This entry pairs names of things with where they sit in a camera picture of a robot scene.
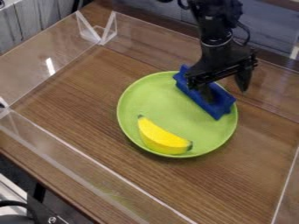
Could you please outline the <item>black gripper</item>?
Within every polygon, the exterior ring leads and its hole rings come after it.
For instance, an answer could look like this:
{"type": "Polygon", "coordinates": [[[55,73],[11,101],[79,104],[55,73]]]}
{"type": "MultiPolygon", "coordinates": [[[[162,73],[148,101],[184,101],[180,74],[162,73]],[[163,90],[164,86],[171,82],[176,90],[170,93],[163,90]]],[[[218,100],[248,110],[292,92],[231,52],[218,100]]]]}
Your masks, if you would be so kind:
{"type": "Polygon", "coordinates": [[[244,93],[256,66],[256,51],[248,45],[239,45],[235,41],[222,46],[203,45],[200,60],[184,74],[187,86],[199,89],[203,100],[212,104],[215,97],[208,84],[234,76],[239,91],[244,93]]]}

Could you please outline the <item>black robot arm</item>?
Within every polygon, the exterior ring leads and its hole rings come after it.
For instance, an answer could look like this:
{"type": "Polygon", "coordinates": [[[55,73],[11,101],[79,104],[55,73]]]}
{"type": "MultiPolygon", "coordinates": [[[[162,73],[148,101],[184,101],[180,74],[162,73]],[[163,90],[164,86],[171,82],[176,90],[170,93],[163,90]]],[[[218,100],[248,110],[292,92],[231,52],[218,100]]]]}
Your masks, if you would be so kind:
{"type": "Polygon", "coordinates": [[[252,71],[258,66],[255,49],[248,45],[251,33],[239,21],[243,3],[239,0],[187,0],[179,6],[190,10],[200,33],[199,61],[186,72],[187,88],[200,93],[207,103],[215,102],[210,84],[235,77],[242,92],[248,90],[252,71]]]}

